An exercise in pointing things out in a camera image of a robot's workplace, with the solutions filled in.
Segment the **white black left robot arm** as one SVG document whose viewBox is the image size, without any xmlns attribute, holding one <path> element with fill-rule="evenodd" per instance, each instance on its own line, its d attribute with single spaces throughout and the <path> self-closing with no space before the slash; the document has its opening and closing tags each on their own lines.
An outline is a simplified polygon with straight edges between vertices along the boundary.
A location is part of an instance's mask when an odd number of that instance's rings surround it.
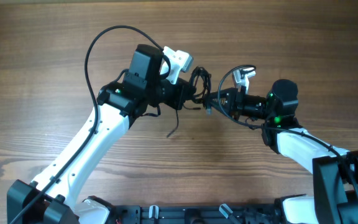
<svg viewBox="0 0 358 224">
<path fill-rule="evenodd" d="M 165 104 L 180 110 L 194 88 L 179 75 L 192 56 L 169 47 L 137 46 L 119 80 L 100 89 L 87 122 L 61 154 L 27 184 L 15 181 L 7 192 L 9 223 L 113 223 L 114 207 L 97 197 L 77 198 L 100 160 L 147 108 Z"/>
</svg>

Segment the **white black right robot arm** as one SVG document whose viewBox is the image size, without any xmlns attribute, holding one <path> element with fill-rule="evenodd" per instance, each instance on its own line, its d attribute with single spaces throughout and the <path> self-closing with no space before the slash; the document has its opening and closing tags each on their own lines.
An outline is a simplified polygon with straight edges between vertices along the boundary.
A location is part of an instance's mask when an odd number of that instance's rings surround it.
<svg viewBox="0 0 358 224">
<path fill-rule="evenodd" d="M 289 196 L 278 200 L 287 223 L 358 223 L 358 151 L 348 151 L 311 135 L 295 117 L 298 87 L 277 80 L 267 96 L 246 94 L 246 87 L 209 93 L 207 108 L 215 108 L 238 123 L 240 116 L 262 120 L 266 146 L 297 162 L 313 176 L 313 196 Z"/>
</svg>

